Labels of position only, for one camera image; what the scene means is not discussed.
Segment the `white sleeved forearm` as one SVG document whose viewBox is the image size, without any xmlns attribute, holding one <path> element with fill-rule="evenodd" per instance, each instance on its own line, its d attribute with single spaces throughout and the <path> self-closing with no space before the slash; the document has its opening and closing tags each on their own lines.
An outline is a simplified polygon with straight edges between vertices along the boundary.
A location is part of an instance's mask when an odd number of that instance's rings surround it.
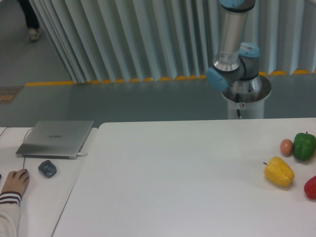
<svg viewBox="0 0 316 237">
<path fill-rule="evenodd" d="M 0 236 L 16 237 L 19 226 L 22 196 L 17 192 L 4 192 L 0 195 Z"/>
</svg>

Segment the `person's hand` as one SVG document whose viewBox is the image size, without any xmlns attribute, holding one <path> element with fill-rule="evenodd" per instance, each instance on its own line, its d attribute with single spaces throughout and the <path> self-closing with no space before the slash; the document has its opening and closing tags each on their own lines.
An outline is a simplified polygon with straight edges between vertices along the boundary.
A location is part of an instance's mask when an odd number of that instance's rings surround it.
<svg viewBox="0 0 316 237">
<path fill-rule="evenodd" d="M 9 172 L 1 194 L 15 193 L 22 196 L 29 184 L 29 173 L 23 173 L 23 169 Z"/>
</svg>

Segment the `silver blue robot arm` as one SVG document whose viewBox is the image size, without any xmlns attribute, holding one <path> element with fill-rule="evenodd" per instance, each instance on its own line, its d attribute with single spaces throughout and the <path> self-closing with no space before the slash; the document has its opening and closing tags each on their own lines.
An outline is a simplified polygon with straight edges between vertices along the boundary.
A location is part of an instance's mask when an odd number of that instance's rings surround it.
<svg viewBox="0 0 316 237">
<path fill-rule="evenodd" d="M 241 38 L 248 12 L 255 6 L 254 0 L 221 0 L 223 22 L 217 54 L 213 65 L 206 70 L 208 82 L 223 91 L 236 81 L 252 80 L 258 76 L 259 47 L 241 50 Z"/>
</svg>

